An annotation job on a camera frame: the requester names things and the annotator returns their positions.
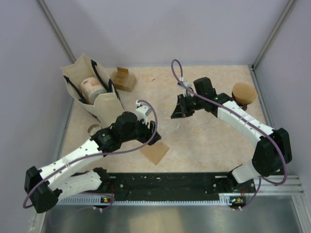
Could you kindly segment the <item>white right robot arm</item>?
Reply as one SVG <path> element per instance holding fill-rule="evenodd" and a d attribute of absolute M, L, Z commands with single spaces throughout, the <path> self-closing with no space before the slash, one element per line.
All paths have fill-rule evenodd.
<path fill-rule="evenodd" d="M 197 79 L 193 84 L 178 78 L 183 94 L 177 96 L 177 105 L 172 119 L 192 116 L 195 111 L 205 110 L 234 127 L 254 146 L 253 158 L 233 169 L 227 179 L 232 192 L 240 191 L 245 182 L 256 177 L 269 177 L 292 161 L 288 132 L 267 126 L 245 112 L 232 97 L 217 94 L 207 77 Z"/>

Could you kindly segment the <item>brown paper filter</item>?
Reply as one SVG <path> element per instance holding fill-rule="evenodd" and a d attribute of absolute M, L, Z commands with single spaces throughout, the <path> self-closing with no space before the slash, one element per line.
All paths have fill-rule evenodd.
<path fill-rule="evenodd" d="M 151 146 L 147 145 L 141 148 L 139 151 L 154 165 L 157 165 L 161 159 L 169 151 L 169 147 L 161 142 L 155 143 Z"/>
<path fill-rule="evenodd" d="M 241 104 L 252 104 L 258 98 L 256 89 L 247 83 L 236 83 L 232 95 Z"/>

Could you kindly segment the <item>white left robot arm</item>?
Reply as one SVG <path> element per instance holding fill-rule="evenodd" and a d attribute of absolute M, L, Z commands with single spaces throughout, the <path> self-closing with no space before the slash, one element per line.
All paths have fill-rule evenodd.
<path fill-rule="evenodd" d="M 124 112 L 115 123 L 98 130 L 70 154 L 50 165 L 29 168 L 23 208 L 34 207 L 37 213 L 44 213 L 64 198 L 88 192 L 113 198 L 112 182 L 105 169 L 97 167 L 82 173 L 80 169 L 108 155 L 121 154 L 119 149 L 125 142 L 136 140 L 142 146 L 153 145 L 161 139 L 157 127 L 157 118 L 146 123 L 134 113 Z"/>

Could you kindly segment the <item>clear plastic cup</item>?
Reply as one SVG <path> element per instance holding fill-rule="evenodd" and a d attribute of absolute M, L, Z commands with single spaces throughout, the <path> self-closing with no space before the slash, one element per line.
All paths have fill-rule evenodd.
<path fill-rule="evenodd" d="M 159 117 L 159 131 L 163 137 L 174 133 L 180 125 L 179 119 L 171 119 L 171 113 L 161 113 Z"/>

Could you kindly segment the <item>amber glass coffee dripper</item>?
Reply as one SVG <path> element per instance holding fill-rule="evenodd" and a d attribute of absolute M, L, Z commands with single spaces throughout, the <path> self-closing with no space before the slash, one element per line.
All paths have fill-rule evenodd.
<path fill-rule="evenodd" d="M 232 92 L 233 100 L 244 110 L 247 110 L 247 106 L 249 105 L 249 99 L 245 96 L 245 94 L 239 94 Z"/>

